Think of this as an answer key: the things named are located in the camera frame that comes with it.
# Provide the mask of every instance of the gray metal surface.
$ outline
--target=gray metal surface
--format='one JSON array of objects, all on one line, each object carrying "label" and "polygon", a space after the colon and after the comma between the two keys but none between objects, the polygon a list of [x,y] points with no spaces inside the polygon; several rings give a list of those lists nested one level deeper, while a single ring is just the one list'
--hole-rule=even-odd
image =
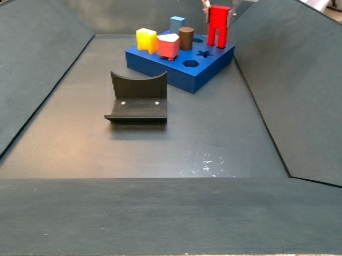
[{"label": "gray metal surface", "polygon": [[[170,18],[180,16],[195,33],[206,34],[206,17],[200,0],[64,0],[81,20],[97,34],[132,34],[140,28],[157,32],[170,27]],[[215,0],[212,4],[231,5],[232,0]],[[239,18],[251,5],[243,2],[236,10]]]},{"label": "gray metal surface", "polygon": [[59,1],[0,7],[0,155],[93,33]]},{"label": "gray metal surface", "polygon": [[342,185],[342,26],[260,0],[234,24],[235,57],[292,176]]},{"label": "gray metal surface", "polygon": [[167,126],[115,126],[111,74],[133,36],[96,36],[0,160],[0,178],[282,177],[286,172],[232,62],[190,94],[168,85]]},{"label": "gray metal surface", "polygon": [[342,253],[342,190],[292,179],[0,180],[0,205],[0,255]]}]

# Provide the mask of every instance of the blue block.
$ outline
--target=blue block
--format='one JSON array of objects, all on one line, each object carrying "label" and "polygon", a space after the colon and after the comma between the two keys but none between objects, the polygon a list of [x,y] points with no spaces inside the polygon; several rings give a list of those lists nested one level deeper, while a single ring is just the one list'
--hole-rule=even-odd
[{"label": "blue block", "polygon": [[136,46],[131,47],[125,50],[127,67],[148,76],[167,71],[167,83],[195,93],[231,62],[234,49],[234,44],[227,44],[224,49],[208,46],[207,38],[195,35],[192,50],[179,50],[174,61],[161,59],[156,52],[148,54],[139,51]]},{"label": "blue block", "polygon": [[179,28],[186,26],[186,18],[174,16],[170,19],[170,31],[179,34]]}]

